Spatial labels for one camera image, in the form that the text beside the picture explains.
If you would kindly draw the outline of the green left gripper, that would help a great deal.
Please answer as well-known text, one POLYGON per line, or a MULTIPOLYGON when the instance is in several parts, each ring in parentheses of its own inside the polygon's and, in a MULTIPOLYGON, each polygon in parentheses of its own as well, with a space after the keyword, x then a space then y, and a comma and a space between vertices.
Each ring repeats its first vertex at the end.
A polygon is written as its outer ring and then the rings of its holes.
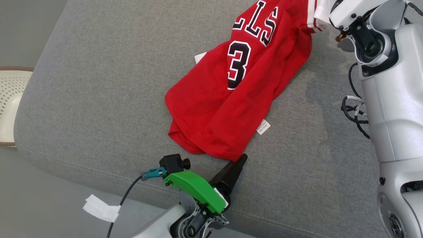
POLYGON ((223 196, 230 196, 232 193, 247 159, 248 155, 242 154, 237 161, 230 161, 209 183, 192 171, 171 173, 166 176, 164 183, 186 192, 210 212, 219 215, 229 207, 223 196))

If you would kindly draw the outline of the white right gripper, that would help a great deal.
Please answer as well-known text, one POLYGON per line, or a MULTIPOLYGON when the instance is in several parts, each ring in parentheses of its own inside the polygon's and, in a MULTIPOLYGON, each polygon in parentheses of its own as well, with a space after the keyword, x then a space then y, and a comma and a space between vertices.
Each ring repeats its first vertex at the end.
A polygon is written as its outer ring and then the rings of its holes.
POLYGON ((365 13, 385 3, 385 0, 343 0, 329 14, 330 23, 338 30, 349 30, 350 25, 365 13))

